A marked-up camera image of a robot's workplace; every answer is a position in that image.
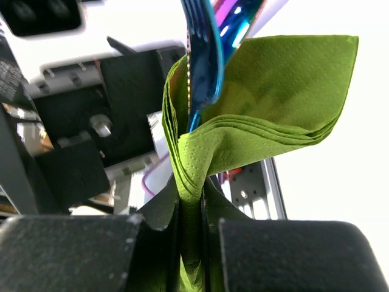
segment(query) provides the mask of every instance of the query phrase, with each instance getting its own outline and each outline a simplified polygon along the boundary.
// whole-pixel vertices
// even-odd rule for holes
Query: white wall
[[[320,145],[279,156],[276,163],[289,218],[356,224],[389,279],[388,11],[386,0],[290,0],[259,36],[360,36],[353,82],[334,132]],[[106,7],[88,10],[83,33],[10,41],[27,79],[33,80],[42,64],[111,52],[107,34],[135,47],[172,38],[185,41],[180,2],[110,0]]]
[[[389,280],[389,2],[290,0],[260,35],[359,35],[341,118],[320,145],[276,157],[290,219],[343,220],[369,239]]]

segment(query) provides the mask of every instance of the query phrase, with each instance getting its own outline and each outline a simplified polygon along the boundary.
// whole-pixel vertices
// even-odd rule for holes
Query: green napkin
[[[357,48],[358,37],[345,35],[246,40],[225,70],[220,101],[189,134],[186,58],[172,67],[162,111],[182,199],[181,291],[201,289],[199,200],[206,176],[324,140],[342,112]]]

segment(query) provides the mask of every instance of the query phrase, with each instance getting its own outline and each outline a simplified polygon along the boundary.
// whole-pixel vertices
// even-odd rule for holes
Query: metal screw
[[[245,192],[245,191],[241,191],[241,196],[242,196],[242,198],[244,198],[244,199],[247,199],[249,196],[247,195],[247,193]]]
[[[92,128],[96,131],[96,133],[100,137],[108,137],[111,135],[111,126],[112,122],[108,117],[104,114],[97,114],[92,116],[89,120]]]

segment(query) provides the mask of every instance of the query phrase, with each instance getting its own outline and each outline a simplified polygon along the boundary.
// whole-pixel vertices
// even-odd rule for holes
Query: black foam block
[[[136,217],[19,217],[0,231],[1,291],[124,291]]]
[[[102,159],[93,140],[45,152],[35,160],[64,208],[109,189]]]
[[[229,292],[387,292],[368,240],[341,222],[220,222]]]
[[[160,111],[165,79],[157,53],[141,52],[100,62],[116,136],[118,163],[154,151],[147,115]]]

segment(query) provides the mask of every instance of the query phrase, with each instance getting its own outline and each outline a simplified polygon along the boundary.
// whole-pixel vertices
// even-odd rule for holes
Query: fork
[[[188,127],[200,124],[205,107],[216,103],[224,79],[223,48],[209,0],[181,0],[188,26]]]
[[[216,0],[213,4],[222,40],[224,64],[239,49],[265,4],[266,0]]]

